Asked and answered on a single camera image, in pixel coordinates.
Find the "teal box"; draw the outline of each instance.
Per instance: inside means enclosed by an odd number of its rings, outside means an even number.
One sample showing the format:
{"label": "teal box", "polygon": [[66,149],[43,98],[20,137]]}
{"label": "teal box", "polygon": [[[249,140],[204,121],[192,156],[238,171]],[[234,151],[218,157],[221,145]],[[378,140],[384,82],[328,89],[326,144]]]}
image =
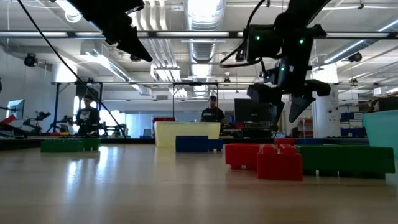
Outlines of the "teal box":
{"label": "teal box", "polygon": [[398,158],[398,110],[364,114],[363,124],[370,146],[391,147]]}

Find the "black t-shirt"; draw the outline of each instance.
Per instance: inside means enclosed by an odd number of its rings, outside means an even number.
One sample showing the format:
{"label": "black t-shirt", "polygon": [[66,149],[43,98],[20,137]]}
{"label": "black t-shirt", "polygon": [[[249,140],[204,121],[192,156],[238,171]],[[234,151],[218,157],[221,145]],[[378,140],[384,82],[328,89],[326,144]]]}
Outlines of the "black t-shirt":
{"label": "black t-shirt", "polygon": [[92,131],[97,131],[100,123],[100,111],[97,108],[83,108],[77,112],[77,125],[79,125],[78,134],[86,135]]}
{"label": "black t-shirt", "polygon": [[201,113],[201,121],[204,122],[221,122],[225,118],[222,110],[218,107],[206,108]]}

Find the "yellow container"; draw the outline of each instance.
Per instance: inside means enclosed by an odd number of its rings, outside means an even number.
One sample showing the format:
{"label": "yellow container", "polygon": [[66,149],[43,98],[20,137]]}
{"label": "yellow container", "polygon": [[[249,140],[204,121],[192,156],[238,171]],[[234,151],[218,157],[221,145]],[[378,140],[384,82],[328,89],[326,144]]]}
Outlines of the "yellow container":
{"label": "yellow container", "polygon": [[155,140],[157,147],[175,148],[176,136],[208,136],[218,139],[220,136],[219,122],[169,122],[155,123]]}

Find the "white pillar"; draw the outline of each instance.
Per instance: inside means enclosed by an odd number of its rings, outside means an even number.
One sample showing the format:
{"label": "white pillar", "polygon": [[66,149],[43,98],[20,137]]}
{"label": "white pillar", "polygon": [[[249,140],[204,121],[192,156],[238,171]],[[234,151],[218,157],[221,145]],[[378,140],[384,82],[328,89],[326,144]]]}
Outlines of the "white pillar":
{"label": "white pillar", "polygon": [[329,96],[315,94],[312,106],[313,133],[315,138],[341,136],[338,90],[331,86]]}

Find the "blue block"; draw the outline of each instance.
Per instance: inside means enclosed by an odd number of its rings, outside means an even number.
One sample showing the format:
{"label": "blue block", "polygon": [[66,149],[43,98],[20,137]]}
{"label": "blue block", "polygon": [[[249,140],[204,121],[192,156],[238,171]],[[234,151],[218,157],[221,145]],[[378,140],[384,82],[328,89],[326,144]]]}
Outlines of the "blue block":
{"label": "blue block", "polygon": [[175,152],[208,152],[207,136],[176,136]]}
{"label": "blue block", "polygon": [[217,149],[218,152],[221,152],[223,149],[223,140],[222,139],[209,139],[208,140],[208,148],[209,151],[213,149]]}
{"label": "blue block", "polygon": [[323,145],[323,139],[317,139],[317,138],[299,138],[296,139],[294,144],[298,145],[317,145],[321,146]]}

